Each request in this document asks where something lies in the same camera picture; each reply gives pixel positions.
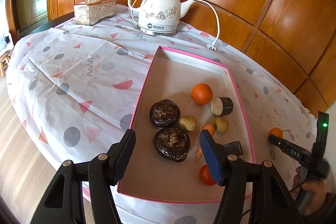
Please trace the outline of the person right hand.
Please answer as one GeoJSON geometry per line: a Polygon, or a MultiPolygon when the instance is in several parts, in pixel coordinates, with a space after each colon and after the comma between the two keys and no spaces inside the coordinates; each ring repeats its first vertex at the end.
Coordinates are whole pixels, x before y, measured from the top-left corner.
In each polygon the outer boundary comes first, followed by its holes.
{"type": "Polygon", "coordinates": [[[326,181],[325,180],[308,180],[302,186],[299,186],[300,182],[300,172],[301,167],[296,168],[296,175],[293,178],[293,186],[291,190],[291,195],[293,197],[297,196],[301,189],[313,193],[311,201],[306,209],[301,213],[303,216],[307,217],[319,211],[326,200],[326,181]]]}

